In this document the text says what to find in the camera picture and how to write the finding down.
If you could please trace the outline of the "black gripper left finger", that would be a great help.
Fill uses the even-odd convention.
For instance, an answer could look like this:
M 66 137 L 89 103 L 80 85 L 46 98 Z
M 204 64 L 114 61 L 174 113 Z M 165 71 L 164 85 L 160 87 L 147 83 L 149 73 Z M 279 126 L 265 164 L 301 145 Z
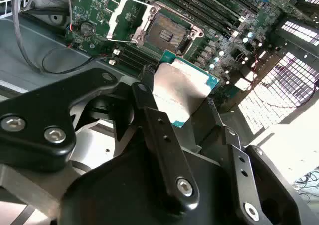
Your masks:
M 116 152 L 123 167 L 127 146 L 143 145 L 151 186 L 173 213 L 199 204 L 199 189 L 167 114 L 158 110 L 149 86 L 127 85 L 93 68 L 0 104 L 0 160 L 36 171 L 65 167 L 76 133 L 105 116 L 115 125 Z

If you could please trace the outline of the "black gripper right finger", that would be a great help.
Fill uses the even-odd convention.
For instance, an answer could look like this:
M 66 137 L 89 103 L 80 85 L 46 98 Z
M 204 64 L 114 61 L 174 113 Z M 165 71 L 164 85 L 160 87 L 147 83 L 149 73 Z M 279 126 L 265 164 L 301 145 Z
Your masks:
M 242 148 L 239 136 L 226 126 L 212 98 L 196 111 L 200 154 L 218 162 L 238 225 L 307 225 L 309 208 L 259 147 Z

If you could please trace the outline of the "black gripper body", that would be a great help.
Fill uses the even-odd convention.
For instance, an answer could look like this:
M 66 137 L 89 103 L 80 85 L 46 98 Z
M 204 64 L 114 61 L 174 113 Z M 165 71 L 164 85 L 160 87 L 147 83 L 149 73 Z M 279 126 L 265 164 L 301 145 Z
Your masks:
M 67 189 L 61 225 L 233 225 L 236 223 L 228 180 L 219 165 L 185 150 L 200 191 L 198 207 L 172 214 L 160 200 L 145 147 L 91 170 Z

